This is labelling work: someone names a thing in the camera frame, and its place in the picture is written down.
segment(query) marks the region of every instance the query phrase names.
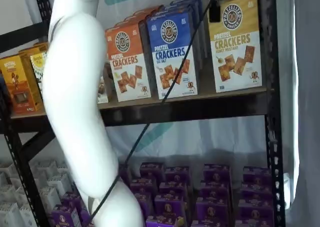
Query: black cable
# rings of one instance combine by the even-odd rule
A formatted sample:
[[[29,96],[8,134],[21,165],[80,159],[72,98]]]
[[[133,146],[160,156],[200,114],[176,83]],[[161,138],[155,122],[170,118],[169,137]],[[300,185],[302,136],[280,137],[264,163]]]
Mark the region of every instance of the black cable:
[[[209,10],[209,8],[210,8],[210,6],[211,6],[211,4],[212,4],[213,1],[214,1],[214,0],[210,0],[209,4],[208,4],[207,7],[205,8],[202,16],[200,17],[200,21],[197,23],[197,26],[196,26],[195,29],[194,29],[194,32],[193,32],[193,34],[192,34],[192,37],[191,37],[189,46],[188,46],[188,48],[187,48],[187,50],[186,50],[186,52],[185,52],[184,58],[183,58],[183,60],[182,60],[182,62],[181,62],[180,68],[179,68],[179,70],[178,70],[178,72],[177,72],[177,74],[176,74],[176,76],[175,76],[175,78],[174,78],[174,80],[173,80],[173,82],[172,82],[172,85],[170,86],[168,92],[166,93],[165,97],[163,98],[163,100],[162,100],[161,103],[159,104],[160,106],[165,103],[165,101],[167,100],[170,92],[171,92],[172,89],[174,88],[174,86],[175,86],[175,84],[176,84],[176,82],[177,82],[177,79],[178,79],[178,77],[179,77],[179,75],[180,75],[180,72],[182,71],[182,68],[183,68],[183,66],[184,66],[184,64],[185,64],[185,61],[186,61],[187,57],[188,57],[188,53],[189,53],[189,51],[190,51],[190,49],[191,49],[191,46],[192,46],[192,43],[193,43],[193,41],[194,41],[194,39],[195,39],[195,37],[196,37],[197,31],[198,31],[199,27],[201,26],[201,23],[202,23],[202,21],[204,20],[204,18],[205,18],[205,16],[206,16],[206,14],[207,14],[207,12],[208,12],[208,10]],[[148,129],[148,127],[150,126],[150,124],[151,124],[151,123],[147,123],[147,124],[144,126],[144,128],[143,128],[142,132],[140,133],[138,139],[135,141],[135,143],[134,143],[134,145],[133,145],[130,153],[128,154],[127,158],[125,159],[124,166],[127,166],[127,165],[128,165],[128,162],[129,162],[131,156],[132,156],[133,153],[135,152],[135,150],[136,150],[136,148],[137,148],[140,140],[141,140],[142,137],[144,136],[144,134],[145,134],[145,132],[147,131],[147,129]],[[116,184],[117,184],[117,182],[118,182],[119,179],[120,179],[120,175],[118,174],[118,175],[115,177],[115,179],[114,179],[112,185],[110,186],[109,190],[108,190],[107,193],[105,194],[104,198],[102,199],[101,203],[100,203],[99,206],[95,209],[95,211],[92,213],[92,215],[91,215],[91,217],[90,217],[90,220],[89,220],[88,223],[86,223],[83,227],[88,227],[88,225],[92,222],[92,220],[94,219],[94,217],[97,215],[97,213],[98,213],[99,210],[101,209],[102,205],[105,203],[105,201],[106,201],[107,198],[109,197],[111,191],[112,191],[113,188],[116,186]]]

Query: pretzel crackers box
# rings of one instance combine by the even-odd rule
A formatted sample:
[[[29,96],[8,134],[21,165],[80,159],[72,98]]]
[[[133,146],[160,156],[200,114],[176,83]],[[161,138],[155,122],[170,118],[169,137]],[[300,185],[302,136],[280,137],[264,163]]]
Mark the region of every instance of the pretzel crackers box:
[[[150,98],[153,62],[144,19],[125,21],[105,37],[118,101]]]
[[[257,0],[223,0],[209,23],[216,92],[262,86]]]
[[[158,95],[159,99],[163,99],[178,75],[194,32],[192,9],[184,8],[154,16],[148,19],[147,26]],[[199,56],[193,47],[190,48],[169,98],[198,94],[195,65],[199,64]]]

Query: product box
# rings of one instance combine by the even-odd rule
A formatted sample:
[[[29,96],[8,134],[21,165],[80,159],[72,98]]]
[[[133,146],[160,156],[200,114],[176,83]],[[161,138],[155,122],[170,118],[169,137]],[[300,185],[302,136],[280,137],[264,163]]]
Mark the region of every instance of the product box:
[[[130,189],[133,193],[150,193],[154,198],[158,193],[156,181],[152,178],[136,178],[130,183]]]
[[[78,212],[75,207],[57,205],[52,211],[56,226],[81,227]]]
[[[155,213],[152,197],[150,193],[135,193],[134,196],[139,202],[141,207],[144,219],[146,220],[148,216],[151,216]]]
[[[270,200],[258,200],[242,198],[238,204],[238,215],[243,218],[271,219],[274,218],[273,202]]]
[[[56,205],[61,205],[61,201],[56,188],[44,187],[40,190],[40,197],[44,210],[47,214],[51,214],[52,210]]]
[[[154,73],[145,21],[108,29],[105,38],[118,101],[150,98]]]
[[[195,206],[198,220],[218,218],[229,223],[228,199],[226,197],[198,197]]]
[[[47,59],[47,52],[36,53],[30,56],[30,61],[32,64],[36,82],[38,83],[41,94],[42,94],[42,79],[44,76],[46,59]]]
[[[271,171],[268,168],[243,167],[243,182],[270,186],[272,184]]]
[[[159,194],[154,198],[154,206],[158,215],[175,216],[178,226],[188,225],[185,202],[181,194]]]
[[[257,0],[223,0],[209,23],[216,92],[262,86]]]
[[[4,184],[0,186],[0,202],[16,202],[15,196],[16,189],[11,184]]]
[[[20,210],[16,203],[0,203],[0,226],[2,227],[23,227]]]
[[[37,166],[39,171],[44,171],[47,180],[51,179],[52,176],[58,174],[58,167],[55,160],[45,160],[39,162]]]
[[[48,186],[55,187],[60,198],[62,198],[65,193],[72,191],[70,180],[66,173],[52,176],[52,178],[48,180]]]
[[[146,227],[178,227],[175,216],[151,215],[145,222]]]
[[[143,178],[155,177],[159,185],[165,181],[165,165],[158,162],[144,162],[140,166],[140,175]]]
[[[0,59],[0,69],[16,114],[35,112],[43,108],[28,54]]]
[[[148,19],[147,26],[158,95],[163,99],[178,74],[194,32],[192,9],[154,16]],[[197,50],[192,46],[169,98],[198,94],[198,59]]]
[[[242,183],[240,192],[243,198],[273,200],[272,189],[270,186]]]
[[[35,217],[28,203],[20,207],[20,213],[26,227],[37,227]]]

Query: white robotic arm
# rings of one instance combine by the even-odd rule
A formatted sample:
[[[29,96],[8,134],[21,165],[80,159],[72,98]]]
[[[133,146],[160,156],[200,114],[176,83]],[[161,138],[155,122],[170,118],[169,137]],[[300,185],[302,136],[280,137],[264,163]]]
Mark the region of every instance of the white robotic arm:
[[[97,106],[106,41],[96,20],[99,0],[54,0],[43,101],[73,179],[92,214],[118,174]],[[140,206],[119,181],[94,218],[97,227],[143,227]]]

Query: metal shelving unit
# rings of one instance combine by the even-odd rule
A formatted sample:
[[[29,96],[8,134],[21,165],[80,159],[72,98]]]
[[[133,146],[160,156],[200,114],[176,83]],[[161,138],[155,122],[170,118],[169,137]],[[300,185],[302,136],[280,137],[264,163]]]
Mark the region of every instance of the metal shelving unit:
[[[105,126],[204,120],[261,115],[265,117],[266,157],[272,171],[275,227],[285,227],[283,150],[280,110],[278,33],[276,0],[258,0],[265,86],[214,93],[213,83],[200,78],[199,95],[169,99],[163,106],[157,98],[99,105]],[[45,37],[51,8],[48,0],[37,0],[43,22],[0,35],[0,53]],[[32,176],[29,161],[55,138],[46,113],[11,115],[0,91],[0,133],[4,134],[32,212],[41,227],[49,223]],[[22,145],[18,133],[38,132]]]

